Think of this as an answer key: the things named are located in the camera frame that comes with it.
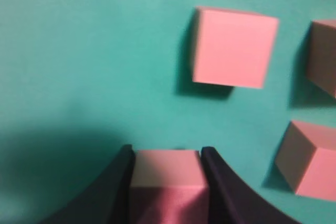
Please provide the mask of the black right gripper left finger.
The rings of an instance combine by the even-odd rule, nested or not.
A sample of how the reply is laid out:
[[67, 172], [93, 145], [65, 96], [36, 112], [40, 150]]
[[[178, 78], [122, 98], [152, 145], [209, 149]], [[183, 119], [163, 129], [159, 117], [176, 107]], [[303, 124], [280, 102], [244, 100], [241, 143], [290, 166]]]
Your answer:
[[41, 223], [127, 223], [134, 163], [132, 145], [123, 145], [97, 179]]

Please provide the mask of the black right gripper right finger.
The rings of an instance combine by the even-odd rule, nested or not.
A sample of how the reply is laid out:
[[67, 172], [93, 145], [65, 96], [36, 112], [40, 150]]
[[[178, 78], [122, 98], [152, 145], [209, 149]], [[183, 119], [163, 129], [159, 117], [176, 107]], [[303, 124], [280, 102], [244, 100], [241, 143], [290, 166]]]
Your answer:
[[203, 147], [201, 162], [209, 184], [209, 223], [298, 223], [248, 186], [216, 148]]

